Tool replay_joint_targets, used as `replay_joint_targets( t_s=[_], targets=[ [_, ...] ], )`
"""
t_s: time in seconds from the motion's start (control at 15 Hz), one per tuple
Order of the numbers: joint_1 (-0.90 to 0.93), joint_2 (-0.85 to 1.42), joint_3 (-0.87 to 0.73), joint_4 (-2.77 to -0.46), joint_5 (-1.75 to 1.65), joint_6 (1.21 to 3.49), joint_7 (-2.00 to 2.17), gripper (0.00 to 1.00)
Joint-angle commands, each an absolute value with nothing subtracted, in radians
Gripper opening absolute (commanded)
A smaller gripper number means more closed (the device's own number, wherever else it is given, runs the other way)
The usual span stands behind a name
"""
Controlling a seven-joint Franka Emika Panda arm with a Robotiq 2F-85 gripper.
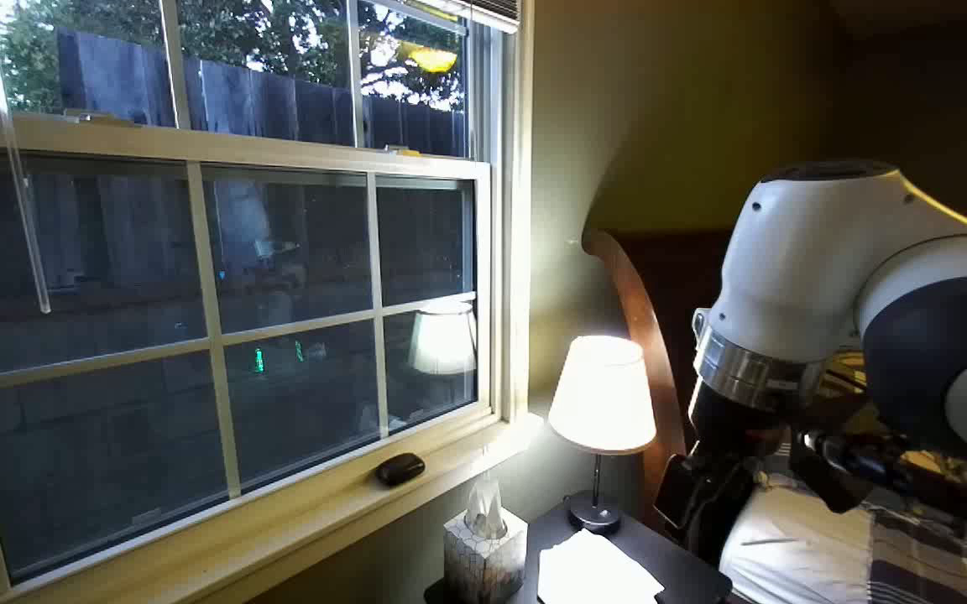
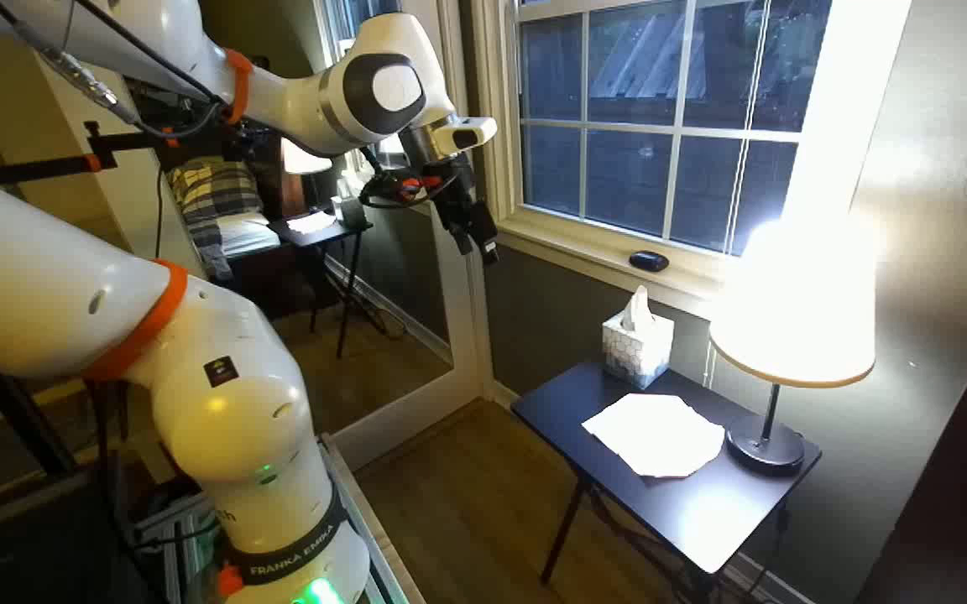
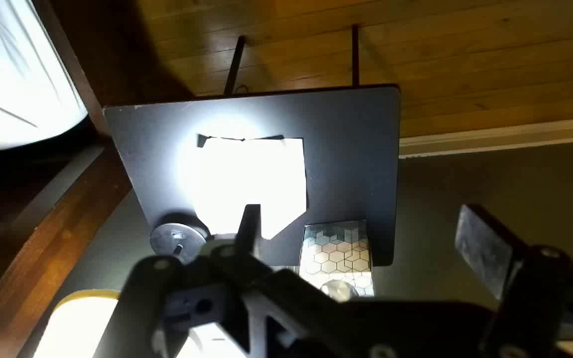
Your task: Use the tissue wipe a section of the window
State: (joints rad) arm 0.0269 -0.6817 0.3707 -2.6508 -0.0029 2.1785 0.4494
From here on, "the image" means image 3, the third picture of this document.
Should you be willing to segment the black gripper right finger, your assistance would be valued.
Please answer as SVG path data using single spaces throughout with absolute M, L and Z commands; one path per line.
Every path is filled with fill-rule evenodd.
M 494 300 L 502 298 L 512 262 L 526 244 L 479 204 L 463 204 L 457 214 L 455 248 Z

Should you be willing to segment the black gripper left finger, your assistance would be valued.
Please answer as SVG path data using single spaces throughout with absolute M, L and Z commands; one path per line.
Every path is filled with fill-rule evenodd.
M 260 206 L 246 204 L 234 236 L 234 254 L 252 254 L 254 242 L 260 238 Z

